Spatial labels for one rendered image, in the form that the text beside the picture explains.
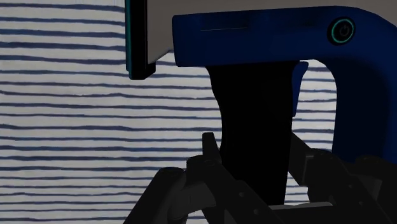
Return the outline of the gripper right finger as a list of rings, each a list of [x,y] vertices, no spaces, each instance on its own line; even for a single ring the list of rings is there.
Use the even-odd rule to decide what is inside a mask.
[[[330,202],[354,224],[397,224],[397,164],[363,155],[354,163],[291,135],[289,173],[311,202]]]

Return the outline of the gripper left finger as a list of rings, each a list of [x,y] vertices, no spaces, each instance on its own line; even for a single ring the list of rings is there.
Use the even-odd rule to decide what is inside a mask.
[[[202,135],[202,154],[186,169],[161,168],[123,224],[186,224],[202,211],[208,224],[280,224],[280,218],[243,181],[222,166],[214,134]]]

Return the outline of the blue handheld device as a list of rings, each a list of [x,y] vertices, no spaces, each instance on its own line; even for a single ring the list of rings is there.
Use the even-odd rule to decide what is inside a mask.
[[[200,13],[172,20],[176,64],[207,69],[221,111],[223,165],[282,204],[297,82],[306,60],[332,73],[332,151],[397,164],[397,26],[345,6]]]

